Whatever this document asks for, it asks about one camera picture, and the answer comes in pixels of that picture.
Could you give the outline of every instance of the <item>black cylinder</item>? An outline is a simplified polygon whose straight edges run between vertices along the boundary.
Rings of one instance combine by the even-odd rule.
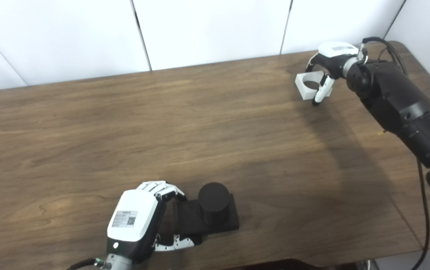
[[[230,216],[228,209],[230,193],[221,183],[212,182],[204,185],[198,193],[198,203],[206,225],[221,225]]]

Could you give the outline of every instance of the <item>barcode label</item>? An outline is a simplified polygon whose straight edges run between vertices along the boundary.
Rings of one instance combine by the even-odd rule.
[[[117,211],[113,219],[112,227],[133,228],[138,211]]]

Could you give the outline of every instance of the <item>white cup holder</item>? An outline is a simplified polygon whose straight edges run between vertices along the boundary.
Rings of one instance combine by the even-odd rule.
[[[318,89],[309,88],[304,83],[315,82],[319,85],[321,78],[323,78],[323,71],[297,74],[297,78],[295,79],[295,84],[297,85],[297,88],[300,91],[300,94],[302,95],[303,100],[306,101],[309,99],[313,99],[315,97],[316,91],[318,90]],[[332,88],[330,88],[330,90],[326,94],[326,97],[328,97],[331,94],[331,90]]]

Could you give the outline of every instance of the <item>black cable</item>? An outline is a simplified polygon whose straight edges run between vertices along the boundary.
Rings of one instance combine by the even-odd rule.
[[[82,268],[82,267],[85,267],[85,266],[94,265],[95,262],[96,262],[96,258],[86,259],[86,260],[83,260],[83,261],[79,261],[78,263],[76,263],[76,264],[68,267],[68,269],[66,269],[66,270],[75,270],[75,269]]]
[[[406,69],[405,63],[403,62],[402,58],[398,54],[398,51],[396,51],[396,49],[393,47],[393,45],[391,43],[389,43],[388,41],[386,41],[383,38],[380,38],[378,36],[366,37],[362,40],[362,43],[366,44],[366,43],[372,42],[372,41],[377,41],[377,42],[383,43],[388,48],[388,53],[390,53],[391,58],[393,59],[393,62],[395,62],[395,63],[398,62],[398,65],[402,69],[403,73],[405,73],[405,75],[408,75],[408,71]]]
[[[425,235],[425,244],[423,246],[422,255],[418,259],[417,263],[413,266],[412,270],[417,270],[418,267],[420,267],[420,265],[423,263],[423,260],[426,257],[426,253],[428,252],[428,247],[430,244],[430,214],[428,211],[428,202],[426,200],[426,192],[425,192],[425,186],[424,186],[423,168],[422,168],[422,163],[420,162],[420,159],[417,159],[417,164],[418,164],[418,175],[420,177],[420,188],[422,190],[422,201],[423,201],[423,210],[425,215],[426,235]]]

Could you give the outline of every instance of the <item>wood grain surface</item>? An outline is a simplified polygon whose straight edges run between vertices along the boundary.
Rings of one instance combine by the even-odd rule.
[[[430,76],[399,43],[410,77]],[[369,46],[371,57],[383,48]],[[234,194],[240,230],[155,253],[149,270],[294,258],[335,265],[421,248],[415,158],[343,80],[314,108],[294,86],[313,52],[0,91],[0,269],[105,257],[124,190],[165,179]],[[172,226],[165,215],[163,228]]]

